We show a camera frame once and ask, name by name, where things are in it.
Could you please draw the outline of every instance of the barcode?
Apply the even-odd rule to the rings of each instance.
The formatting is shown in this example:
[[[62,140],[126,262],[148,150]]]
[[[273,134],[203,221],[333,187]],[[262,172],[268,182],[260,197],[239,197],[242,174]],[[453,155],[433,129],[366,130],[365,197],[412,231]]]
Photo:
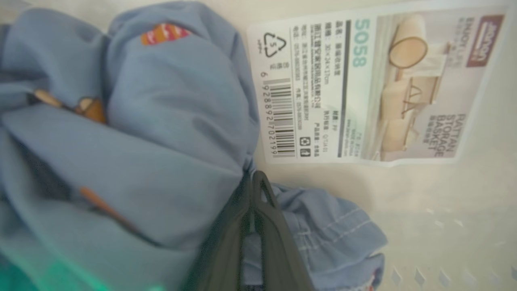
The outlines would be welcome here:
[[[271,93],[271,111],[276,152],[273,157],[296,157],[291,79],[264,81]]]

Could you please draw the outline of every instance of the number 5058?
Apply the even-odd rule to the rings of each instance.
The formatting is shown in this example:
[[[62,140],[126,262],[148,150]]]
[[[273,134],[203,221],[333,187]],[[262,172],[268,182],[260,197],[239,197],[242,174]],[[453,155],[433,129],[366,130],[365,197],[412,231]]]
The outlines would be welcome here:
[[[352,61],[352,65],[357,68],[366,65],[367,62],[366,54],[368,53],[368,46],[366,43],[370,37],[368,34],[368,30],[370,29],[370,19],[356,20],[355,28],[357,32],[354,36],[354,59]]]

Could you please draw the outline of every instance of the orange patch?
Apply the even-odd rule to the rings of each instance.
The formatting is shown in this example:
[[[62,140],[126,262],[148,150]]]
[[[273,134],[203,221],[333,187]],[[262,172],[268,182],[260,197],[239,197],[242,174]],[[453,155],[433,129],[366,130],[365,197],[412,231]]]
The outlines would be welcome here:
[[[74,108],[74,111],[75,113],[80,114],[93,121],[97,121],[103,124],[106,123],[104,109],[102,108],[102,103],[98,98],[82,98],[79,101],[77,107]]]
[[[99,195],[97,195],[95,192],[93,192],[90,188],[81,187],[79,192],[86,198],[90,203],[95,205],[97,208],[101,209],[109,215],[111,218],[117,220],[127,228],[131,229],[132,231],[136,232],[135,227],[129,223],[122,215],[120,215],[117,211],[115,211],[113,208],[111,208],[102,198],[100,198]]]
[[[156,25],[153,30],[142,34],[140,40],[145,46],[153,46],[162,42],[184,38],[191,34],[190,31],[177,25],[162,23]]]

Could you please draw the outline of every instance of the product label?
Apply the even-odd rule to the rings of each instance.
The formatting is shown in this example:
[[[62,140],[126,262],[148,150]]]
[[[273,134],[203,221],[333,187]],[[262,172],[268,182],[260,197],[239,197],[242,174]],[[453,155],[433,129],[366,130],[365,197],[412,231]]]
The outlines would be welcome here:
[[[437,6],[403,4],[251,27],[267,161],[456,157],[508,6]]]

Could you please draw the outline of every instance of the folded clothing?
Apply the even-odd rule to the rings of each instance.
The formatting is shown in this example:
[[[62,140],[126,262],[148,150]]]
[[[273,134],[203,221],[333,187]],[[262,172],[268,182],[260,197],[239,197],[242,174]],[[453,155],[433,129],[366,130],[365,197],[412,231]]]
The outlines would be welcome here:
[[[177,290],[254,170],[240,35],[183,2],[124,13],[107,35],[44,9],[0,32],[0,253],[41,291]],[[378,284],[368,257],[386,238],[362,210],[275,192],[317,288]],[[256,250],[251,234],[245,284],[261,284]]]

